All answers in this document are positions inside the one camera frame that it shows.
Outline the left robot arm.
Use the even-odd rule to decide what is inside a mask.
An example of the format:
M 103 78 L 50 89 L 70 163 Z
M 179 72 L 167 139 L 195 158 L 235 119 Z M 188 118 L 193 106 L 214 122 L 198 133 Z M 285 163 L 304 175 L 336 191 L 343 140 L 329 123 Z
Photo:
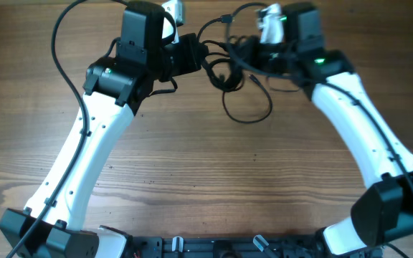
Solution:
M 120 136 L 155 82 L 196 72 L 206 51 L 180 35 L 181 1 L 127 1 L 119 37 L 86 72 L 72 129 L 46 178 L 21 210 L 7 209 L 0 230 L 19 257 L 138 257 L 133 237 L 100 226 L 85 230 L 92 191 Z

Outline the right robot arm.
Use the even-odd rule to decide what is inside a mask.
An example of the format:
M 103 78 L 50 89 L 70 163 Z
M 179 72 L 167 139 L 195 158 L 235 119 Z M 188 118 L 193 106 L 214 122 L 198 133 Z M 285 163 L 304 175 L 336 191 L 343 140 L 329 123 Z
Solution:
M 413 234 L 413 154 L 374 107 L 346 55 L 326 49 L 319 11 L 310 2 L 259 3 L 257 26 L 257 42 L 229 48 L 233 60 L 302 89 L 350 150 L 366 187 L 347 218 L 321 230 L 321 254 L 346 257 Z

